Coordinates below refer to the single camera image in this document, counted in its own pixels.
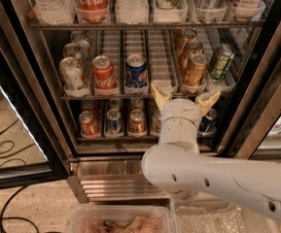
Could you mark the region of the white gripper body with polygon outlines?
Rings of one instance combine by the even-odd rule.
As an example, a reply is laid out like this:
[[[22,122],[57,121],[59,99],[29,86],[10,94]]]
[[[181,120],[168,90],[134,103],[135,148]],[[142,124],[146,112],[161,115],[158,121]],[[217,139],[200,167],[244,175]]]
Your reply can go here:
[[[161,110],[158,143],[199,153],[197,131],[201,119],[202,111],[193,101],[178,98],[167,102]]]

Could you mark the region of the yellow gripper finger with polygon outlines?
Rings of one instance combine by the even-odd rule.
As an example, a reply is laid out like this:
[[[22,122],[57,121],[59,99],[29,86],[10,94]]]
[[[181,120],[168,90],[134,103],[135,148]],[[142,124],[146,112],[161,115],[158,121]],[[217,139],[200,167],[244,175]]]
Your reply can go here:
[[[163,109],[164,105],[172,100],[172,94],[161,90],[161,88],[155,83],[150,84],[151,93],[156,101],[156,104],[160,110]]]
[[[214,104],[219,100],[221,95],[220,90],[204,92],[195,98],[196,105],[200,108],[202,114],[205,116]]]

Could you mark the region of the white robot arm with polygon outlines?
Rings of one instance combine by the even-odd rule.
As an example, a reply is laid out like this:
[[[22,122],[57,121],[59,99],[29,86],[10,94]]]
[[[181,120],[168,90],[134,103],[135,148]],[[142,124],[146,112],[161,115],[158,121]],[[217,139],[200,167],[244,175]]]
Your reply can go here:
[[[281,222],[281,163],[199,153],[198,127],[220,93],[206,92],[193,102],[174,99],[155,84],[151,90],[161,110],[161,130],[158,143],[142,157],[145,178],[183,203],[204,192]]]

